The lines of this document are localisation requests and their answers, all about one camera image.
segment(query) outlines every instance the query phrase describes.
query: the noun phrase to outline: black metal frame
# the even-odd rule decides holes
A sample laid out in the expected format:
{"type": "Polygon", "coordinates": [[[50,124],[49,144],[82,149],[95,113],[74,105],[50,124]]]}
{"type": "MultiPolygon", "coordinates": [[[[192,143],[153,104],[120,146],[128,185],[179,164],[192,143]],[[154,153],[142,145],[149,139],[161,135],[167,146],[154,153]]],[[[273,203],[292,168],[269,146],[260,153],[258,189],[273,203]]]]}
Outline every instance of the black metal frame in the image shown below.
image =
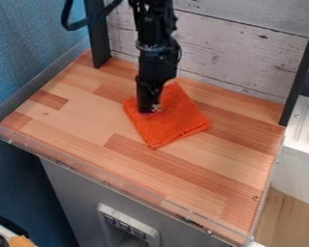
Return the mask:
{"type": "Polygon", "coordinates": [[[288,125],[290,116],[292,115],[293,110],[295,108],[297,98],[300,95],[302,88],[304,86],[304,81],[306,79],[308,70],[309,70],[309,42],[307,44],[305,53],[301,60],[299,70],[296,74],[295,82],[290,90],[289,97],[285,103],[284,111],[282,113],[281,120],[279,121],[280,125],[283,126],[288,125]]]}
{"type": "MultiPolygon", "coordinates": [[[[104,9],[103,0],[84,0],[87,16],[99,14],[104,9]]],[[[88,25],[94,68],[98,69],[111,57],[106,18],[88,25]]]]}

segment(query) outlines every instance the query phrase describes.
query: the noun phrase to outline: white wood-paneled wall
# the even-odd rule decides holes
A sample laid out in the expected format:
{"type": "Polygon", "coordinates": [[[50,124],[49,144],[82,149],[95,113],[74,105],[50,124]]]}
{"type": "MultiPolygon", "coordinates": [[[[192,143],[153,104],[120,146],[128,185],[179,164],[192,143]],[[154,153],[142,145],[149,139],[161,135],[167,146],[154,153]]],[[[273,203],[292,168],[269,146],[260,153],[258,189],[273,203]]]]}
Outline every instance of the white wood-paneled wall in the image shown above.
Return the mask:
{"type": "MultiPolygon", "coordinates": [[[[284,102],[309,36],[309,0],[176,0],[180,76],[284,102]]],[[[115,56],[136,62],[132,11],[109,16],[115,56]]]]}

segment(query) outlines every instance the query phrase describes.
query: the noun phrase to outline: wooden tabletop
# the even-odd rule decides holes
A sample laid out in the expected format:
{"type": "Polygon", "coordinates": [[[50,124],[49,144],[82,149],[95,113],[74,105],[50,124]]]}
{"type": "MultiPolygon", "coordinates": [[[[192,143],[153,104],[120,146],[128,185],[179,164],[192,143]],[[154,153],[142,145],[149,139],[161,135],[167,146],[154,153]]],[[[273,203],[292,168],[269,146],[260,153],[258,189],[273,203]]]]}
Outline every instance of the wooden tabletop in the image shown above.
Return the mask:
{"type": "Polygon", "coordinates": [[[0,123],[27,140],[1,134],[243,244],[283,137],[282,105],[178,78],[212,128],[152,151],[122,105],[134,76],[117,58],[93,69],[86,52],[0,123]]]}

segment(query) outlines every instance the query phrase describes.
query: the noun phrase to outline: teal wall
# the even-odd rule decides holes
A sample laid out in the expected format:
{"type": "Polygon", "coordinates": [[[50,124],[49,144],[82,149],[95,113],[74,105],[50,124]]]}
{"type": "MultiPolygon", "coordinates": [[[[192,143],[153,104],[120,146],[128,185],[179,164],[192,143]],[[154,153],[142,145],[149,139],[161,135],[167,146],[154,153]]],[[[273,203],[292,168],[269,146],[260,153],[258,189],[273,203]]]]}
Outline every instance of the teal wall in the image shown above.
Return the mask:
{"type": "MultiPolygon", "coordinates": [[[[82,0],[75,2],[73,18],[82,17],[82,0]]],[[[62,7],[62,0],[0,0],[0,103],[87,36],[63,30],[62,7]]],[[[1,141],[0,215],[39,246],[76,246],[39,159],[1,141]]]]}

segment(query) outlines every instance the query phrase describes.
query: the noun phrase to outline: orange cloth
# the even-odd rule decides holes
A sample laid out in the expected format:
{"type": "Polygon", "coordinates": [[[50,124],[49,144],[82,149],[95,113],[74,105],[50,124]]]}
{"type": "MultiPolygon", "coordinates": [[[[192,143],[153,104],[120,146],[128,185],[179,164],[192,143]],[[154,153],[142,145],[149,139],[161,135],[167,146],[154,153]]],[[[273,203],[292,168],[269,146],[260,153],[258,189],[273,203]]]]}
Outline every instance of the orange cloth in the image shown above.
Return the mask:
{"type": "Polygon", "coordinates": [[[140,114],[135,98],[124,101],[126,113],[152,149],[211,127],[209,119],[176,82],[165,86],[160,103],[160,112],[140,114]]]}
{"type": "Polygon", "coordinates": [[[11,247],[36,247],[34,243],[24,235],[13,236],[10,238],[9,246],[11,247]]]}

